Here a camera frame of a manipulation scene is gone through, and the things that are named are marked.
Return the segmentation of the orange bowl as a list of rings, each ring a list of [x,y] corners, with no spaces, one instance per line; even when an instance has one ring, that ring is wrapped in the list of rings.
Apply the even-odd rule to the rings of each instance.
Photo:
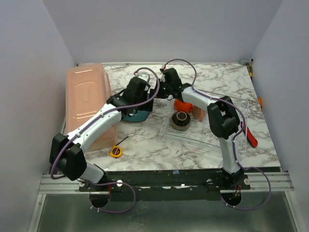
[[[192,111],[193,105],[187,102],[182,102],[178,99],[174,101],[174,109],[176,111],[183,111],[186,113],[190,113]]]

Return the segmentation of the teal square plate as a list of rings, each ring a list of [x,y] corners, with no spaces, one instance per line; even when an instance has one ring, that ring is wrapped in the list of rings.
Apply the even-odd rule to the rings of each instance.
[[[149,111],[134,110],[132,114],[125,116],[122,120],[132,123],[144,122],[148,118],[150,113],[151,112]]]

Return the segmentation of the beige bowl dark rim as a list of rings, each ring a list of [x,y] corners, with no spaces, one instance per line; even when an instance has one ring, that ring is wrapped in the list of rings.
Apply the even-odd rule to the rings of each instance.
[[[171,116],[170,123],[175,130],[184,131],[190,127],[191,117],[184,111],[177,111]]]

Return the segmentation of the pink floral mug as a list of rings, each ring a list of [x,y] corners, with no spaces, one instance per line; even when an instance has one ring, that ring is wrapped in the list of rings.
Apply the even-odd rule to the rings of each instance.
[[[199,107],[197,107],[195,105],[193,105],[192,115],[194,116],[194,118],[198,119],[199,122],[202,122],[204,120],[205,115],[206,115],[206,111],[200,109]]]

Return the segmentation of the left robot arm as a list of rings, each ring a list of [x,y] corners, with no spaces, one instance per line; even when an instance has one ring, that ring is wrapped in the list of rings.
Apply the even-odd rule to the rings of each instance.
[[[50,176],[57,180],[55,171],[74,181],[82,179],[97,184],[105,172],[98,166],[85,160],[84,152],[107,129],[132,114],[134,110],[151,103],[159,92],[160,81],[154,89],[146,90],[148,83],[133,77],[120,93],[108,98],[106,104],[83,125],[64,135],[56,134],[52,139],[49,162],[52,165]]]

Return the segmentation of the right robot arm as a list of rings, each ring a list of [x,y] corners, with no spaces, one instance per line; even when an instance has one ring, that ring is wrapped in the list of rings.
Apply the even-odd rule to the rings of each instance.
[[[216,98],[195,89],[192,84],[183,83],[174,68],[162,68],[160,71],[163,80],[157,86],[157,97],[172,96],[206,111],[210,130],[220,143],[223,157],[222,183],[226,186],[236,184],[244,175],[237,159],[239,149],[236,142],[236,136],[241,133],[239,115],[244,116],[242,111],[233,104],[229,96]]]

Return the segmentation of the clear dish rack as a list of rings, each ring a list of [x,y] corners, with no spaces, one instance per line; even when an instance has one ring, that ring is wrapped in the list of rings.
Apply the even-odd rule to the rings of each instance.
[[[215,92],[209,92],[199,89],[200,91],[204,92],[205,94],[209,96],[213,96],[216,98],[223,97],[224,94],[219,94]],[[246,99],[241,99],[237,97],[231,97],[232,102],[235,106],[237,106],[242,113],[244,114],[246,121],[248,119],[248,111],[249,111],[249,101]],[[196,145],[200,146],[205,149],[213,150],[214,153],[221,154],[221,148],[219,139],[213,135],[211,132],[210,126],[209,126],[209,119],[208,115],[205,115],[202,122],[199,121],[199,119],[195,118],[192,113],[189,113],[189,116],[191,118],[191,124],[190,127],[187,130],[176,130],[172,127],[170,120],[172,115],[177,112],[174,109],[174,100],[172,100],[168,104],[168,110],[162,125],[162,133],[169,137],[170,139],[178,140],[180,142],[186,142],[190,145]],[[247,150],[247,139],[246,135],[242,132],[241,135],[239,135],[235,141],[238,143],[239,153],[244,153]]]

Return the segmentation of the pink plastic storage box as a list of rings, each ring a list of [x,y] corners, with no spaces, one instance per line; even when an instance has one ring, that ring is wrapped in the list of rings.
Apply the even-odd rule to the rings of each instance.
[[[109,76],[101,63],[67,69],[65,134],[93,117],[111,95]]]

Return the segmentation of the yellow tape measure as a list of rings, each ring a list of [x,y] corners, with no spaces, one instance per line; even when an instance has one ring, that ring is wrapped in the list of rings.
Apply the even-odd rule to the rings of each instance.
[[[113,158],[119,158],[123,154],[123,150],[121,147],[114,145],[109,153],[109,155]]]

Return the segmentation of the yellow black tool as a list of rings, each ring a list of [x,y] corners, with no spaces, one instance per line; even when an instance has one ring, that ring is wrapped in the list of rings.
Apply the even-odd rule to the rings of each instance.
[[[252,67],[252,65],[249,65],[249,76],[250,76],[250,78],[253,78],[253,67]]]

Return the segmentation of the red black utensil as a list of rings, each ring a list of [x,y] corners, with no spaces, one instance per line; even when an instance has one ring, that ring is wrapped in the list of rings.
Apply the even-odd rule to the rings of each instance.
[[[257,139],[253,136],[251,133],[250,129],[245,126],[244,130],[242,131],[243,134],[246,136],[246,140],[249,143],[249,145],[253,148],[256,148],[258,146],[258,141]]]

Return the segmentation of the orange clip on wall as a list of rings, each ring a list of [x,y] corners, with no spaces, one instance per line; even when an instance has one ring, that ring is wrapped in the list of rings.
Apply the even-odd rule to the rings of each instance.
[[[259,102],[260,107],[262,108],[263,107],[263,102],[262,102],[261,97],[258,97],[258,102]]]

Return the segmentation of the black mounting rail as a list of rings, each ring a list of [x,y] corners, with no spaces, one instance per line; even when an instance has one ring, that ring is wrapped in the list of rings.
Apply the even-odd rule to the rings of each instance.
[[[107,186],[86,183],[79,190],[98,197],[109,193],[113,201],[129,201],[133,192],[138,201],[219,201],[221,191],[250,189],[243,171],[228,175],[223,169],[113,171],[102,183]]]

